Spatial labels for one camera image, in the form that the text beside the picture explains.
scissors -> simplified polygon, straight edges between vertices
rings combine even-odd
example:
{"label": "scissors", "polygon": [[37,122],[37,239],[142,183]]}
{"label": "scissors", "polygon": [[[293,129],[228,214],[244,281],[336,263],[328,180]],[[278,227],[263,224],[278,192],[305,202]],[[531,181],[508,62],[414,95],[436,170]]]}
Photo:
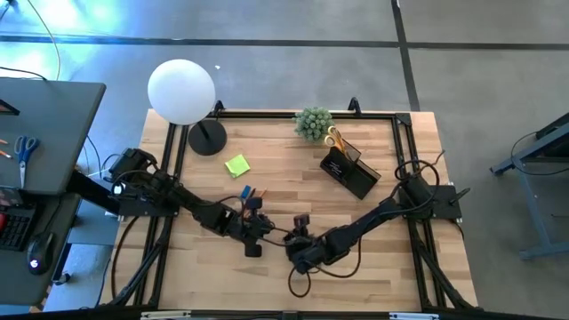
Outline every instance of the scissors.
{"label": "scissors", "polygon": [[346,154],[346,146],[341,138],[340,131],[333,125],[328,128],[328,135],[324,138],[324,144],[328,147],[336,147],[341,153]]}
{"label": "scissors", "polygon": [[32,152],[39,146],[39,140],[27,136],[19,136],[14,144],[14,153],[18,155],[18,164],[20,165],[20,181],[21,188],[24,188],[26,182],[26,167]]}

black lamp base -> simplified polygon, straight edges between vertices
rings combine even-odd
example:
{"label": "black lamp base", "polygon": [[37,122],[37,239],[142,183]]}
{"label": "black lamp base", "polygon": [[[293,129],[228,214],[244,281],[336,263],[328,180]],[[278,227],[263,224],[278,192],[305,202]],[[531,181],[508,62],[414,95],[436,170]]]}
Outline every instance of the black lamp base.
{"label": "black lamp base", "polygon": [[211,156],[220,152],[228,141],[222,124],[214,120],[202,120],[188,133],[188,144],[200,156]]}

gray floor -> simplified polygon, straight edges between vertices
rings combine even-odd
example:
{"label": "gray floor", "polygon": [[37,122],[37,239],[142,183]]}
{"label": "gray floor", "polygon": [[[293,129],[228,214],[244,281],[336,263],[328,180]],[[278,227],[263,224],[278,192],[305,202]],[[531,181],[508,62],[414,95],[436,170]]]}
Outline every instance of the gray floor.
{"label": "gray floor", "polygon": [[[389,0],[172,0],[168,5],[61,0],[49,2],[51,7],[48,2],[35,1],[55,31],[70,35],[397,40]],[[569,42],[569,2],[562,0],[400,4],[408,41]],[[55,18],[58,10],[67,18]],[[25,2],[0,21],[0,34],[35,33],[44,31]],[[64,44],[60,49],[61,79],[108,86],[91,130],[103,157],[138,144],[149,108],[147,79],[159,63],[174,58],[194,60],[210,72],[228,108],[345,108],[357,96],[367,110],[409,110],[395,48]],[[54,75],[48,44],[1,43],[0,52],[1,66]],[[410,56],[421,110],[436,113],[451,179],[472,188],[461,207],[480,306],[569,318],[569,254],[518,258],[519,250],[537,244],[525,200],[514,172],[494,178],[488,171],[508,156],[515,140],[569,110],[569,51],[411,50]],[[94,159],[89,149],[92,171]],[[555,184],[569,178],[548,179]],[[566,224],[554,223],[565,233]],[[74,248],[66,269],[78,277],[54,288],[46,308],[92,306],[107,258],[103,247]]]}

wooden tabletop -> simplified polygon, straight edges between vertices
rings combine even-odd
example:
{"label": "wooden tabletop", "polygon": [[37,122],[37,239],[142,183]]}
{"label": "wooden tabletop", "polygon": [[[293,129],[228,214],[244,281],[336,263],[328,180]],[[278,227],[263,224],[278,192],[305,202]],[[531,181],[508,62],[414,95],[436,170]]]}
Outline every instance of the wooden tabletop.
{"label": "wooden tabletop", "polygon": [[[419,157],[434,162],[441,151],[435,116],[430,112],[411,115]],[[397,167],[396,152],[388,121],[335,121],[343,138],[362,151],[361,159],[382,176],[364,200],[357,199],[319,168],[328,148],[309,144],[297,137],[293,132],[293,121],[221,121],[228,133],[226,147],[215,156],[199,156],[187,148],[181,175],[183,184],[207,200],[240,195],[245,185],[258,191],[268,188],[262,210],[280,228],[292,229],[293,217],[301,213],[310,213],[309,231],[315,235],[349,224],[377,206],[397,183],[393,175]],[[140,148],[154,154],[158,161],[161,161],[167,128],[168,123],[164,119],[153,110],[148,112]],[[179,136],[180,129],[176,132],[171,166],[177,154]],[[251,170],[233,179],[224,163],[239,154],[244,155]],[[444,157],[439,160],[437,169],[441,183],[448,182]],[[431,172],[425,170],[423,175],[434,183]],[[432,224],[441,268],[463,297],[476,305],[461,233],[449,221],[433,220]],[[125,225],[126,222],[121,226],[117,240]],[[139,219],[126,238],[117,262],[118,290],[140,264],[147,228],[148,219]],[[267,238],[280,241],[282,236],[273,231]],[[362,264],[357,274],[349,279],[333,278],[321,272],[314,274],[310,294],[303,299],[295,298],[288,291],[287,277],[292,264],[284,249],[263,242],[260,244],[263,246],[262,257],[246,258],[243,244],[200,228],[189,212],[181,211],[172,229],[160,308],[420,310],[409,233],[401,218],[365,235]],[[356,262],[357,250],[354,248],[348,257],[326,269],[336,274],[347,274]],[[150,274],[150,279],[154,279],[153,271]],[[430,297],[434,301],[430,273],[426,274]],[[152,285],[152,281],[148,282],[147,293]],[[306,285],[306,276],[294,274],[293,288],[296,292],[303,292]],[[107,281],[101,303],[109,300],[110,284]]]}

white cable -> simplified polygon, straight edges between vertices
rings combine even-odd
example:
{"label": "white cable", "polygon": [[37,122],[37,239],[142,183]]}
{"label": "white cable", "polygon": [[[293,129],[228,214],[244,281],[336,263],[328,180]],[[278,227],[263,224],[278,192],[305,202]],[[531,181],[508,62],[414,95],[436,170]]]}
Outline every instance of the white cable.
{"label": "white cable", "polygon": [[28,0],[29,5],[32,7],[32,9],[34,9],[34,11],[37,14],[37,18],[40,19],[40,21],[42,21],[42,24],[45,27],[45,30],[47,31],[47,33],[50,35],[50,38],[52,39],[53,42],[53,46],[55,47],[55,53],[57,54],[57,76],[55,77],[55,80],[60,80],[60,72],[61,72],[61,57],[60,57],[60,50],[57,48],[57,44],[55,43],[55,39],[53,38],[52,35],[52,31],[50,31],[50,29],[47,27],[47,25],[45,24],[44,19],[42,18],[42,16],[39,14],[39,12],[36,10],[36,7],[32,4],[31,0]]}

